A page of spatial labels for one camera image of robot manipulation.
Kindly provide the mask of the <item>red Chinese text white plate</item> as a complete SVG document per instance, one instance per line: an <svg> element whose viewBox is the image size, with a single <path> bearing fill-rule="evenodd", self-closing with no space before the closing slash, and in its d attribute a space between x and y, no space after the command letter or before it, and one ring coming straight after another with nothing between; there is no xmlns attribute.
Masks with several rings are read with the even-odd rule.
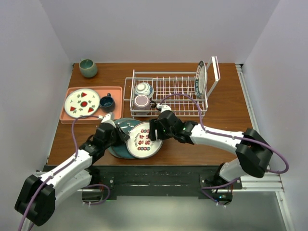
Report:
<svg viewBox="0 0 308 231"><path fill-rule="evenodd" d="M163 141L152 141L150 135L150 123L141 122L129 132L126 143L128 152L135 158L146 159L155 155L162 147Z"/></svg>

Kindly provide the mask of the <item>purple mug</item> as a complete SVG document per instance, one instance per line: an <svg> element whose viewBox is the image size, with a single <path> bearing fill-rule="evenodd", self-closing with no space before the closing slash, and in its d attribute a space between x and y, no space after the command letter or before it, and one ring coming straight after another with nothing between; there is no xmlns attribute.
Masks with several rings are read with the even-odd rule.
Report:
<svg viewBox="0 0 308 231"><path fill-rule="evenodd" d="M137 95L133 102L134 114L138 116L147 115L152 108L156 107L156 102L145 95Z"/></svg>

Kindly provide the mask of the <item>blue floral ceramic bowl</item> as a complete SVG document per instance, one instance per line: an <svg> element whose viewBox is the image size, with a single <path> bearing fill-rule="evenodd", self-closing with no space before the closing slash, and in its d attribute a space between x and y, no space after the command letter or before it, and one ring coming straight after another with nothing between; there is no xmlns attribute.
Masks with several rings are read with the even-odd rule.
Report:
<svg viewBox="0 0 308 231"><path fill-rule="evenodd" d="M144 95L151 99L154 95L154 89L152 85L147 82L142 82L136 85L134 88L134 96L137 97L139 95Z"/></svg>

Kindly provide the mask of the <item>green rimmed white plate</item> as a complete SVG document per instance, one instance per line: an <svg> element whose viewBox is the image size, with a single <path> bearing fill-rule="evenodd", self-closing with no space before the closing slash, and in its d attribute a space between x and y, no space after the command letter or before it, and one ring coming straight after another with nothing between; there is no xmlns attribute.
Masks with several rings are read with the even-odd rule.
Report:
<svg viewBox="0 0 308 231"><path fill-rule="evenodd" d="M195 75L195 94L198 99L200 99L206 90L206 84L207 84L207 71L204 61L200 61Z"/></svg>

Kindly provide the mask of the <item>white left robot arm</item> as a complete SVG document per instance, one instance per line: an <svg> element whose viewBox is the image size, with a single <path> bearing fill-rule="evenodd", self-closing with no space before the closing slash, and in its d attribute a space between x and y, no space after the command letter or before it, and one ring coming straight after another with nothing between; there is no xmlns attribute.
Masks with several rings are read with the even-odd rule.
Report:
<svg viewBox="0 0 308 231"><path fill-rule="evenodd" d="M102 158L106 149L125 144L128 139L129 135L120 126L102 122L81 146L75 146L75 153L70 158L39 177L27 177L14 206L22 214L18 229L22 229L26 219L37 226L43 225L55 211L56 193L60 188Z"/></svg>

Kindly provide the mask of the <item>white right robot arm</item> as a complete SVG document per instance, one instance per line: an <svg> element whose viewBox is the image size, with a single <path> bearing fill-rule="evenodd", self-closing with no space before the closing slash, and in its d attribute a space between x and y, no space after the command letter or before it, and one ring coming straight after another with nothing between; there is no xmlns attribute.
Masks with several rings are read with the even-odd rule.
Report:
<svg viewBox="0 0 308 231"><path fill-rule="evenodd" d="M262 178L273 155L269 144L252 128L232 132L203 127L195 121L181 121L170 110L163 111L149 124L152 141L174 138L180 143L212 146L236 155L233 161L223 163L214 177L220 189L226 189L232 180L244 175Z"/></svg>

